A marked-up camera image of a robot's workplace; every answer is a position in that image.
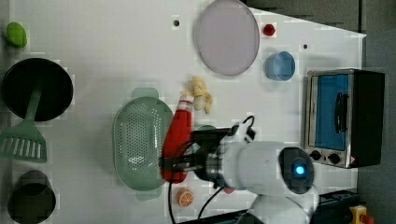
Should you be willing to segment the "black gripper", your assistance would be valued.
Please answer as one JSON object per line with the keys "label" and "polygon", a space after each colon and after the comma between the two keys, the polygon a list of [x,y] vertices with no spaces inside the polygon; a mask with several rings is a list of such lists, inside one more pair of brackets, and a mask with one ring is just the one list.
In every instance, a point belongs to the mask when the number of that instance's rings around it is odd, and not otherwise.
{"label": "black gripper", "polygon": [[192,154],[177,158],[159,158],[159,165],[164,170],[184,170],[195,172],[205,181],[218,178],[217,150],[220,141],[227,135],[230,128],[201,129],[191,133],[192,142],[198,146]]}

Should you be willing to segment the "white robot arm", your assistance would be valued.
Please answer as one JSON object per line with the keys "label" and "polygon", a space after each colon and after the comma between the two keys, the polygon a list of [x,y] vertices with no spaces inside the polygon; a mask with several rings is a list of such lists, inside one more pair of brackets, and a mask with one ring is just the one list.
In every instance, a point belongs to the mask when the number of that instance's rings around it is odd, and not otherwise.
{"label": "white robot arm", "polygon": [[318,207],[315,170],[307,153],[280,142],[256,141],[252,126],[199,130],[159,158],[176,182],[177,173],[193,171],[220,188],[256,195],[235,224],[310,224]]}

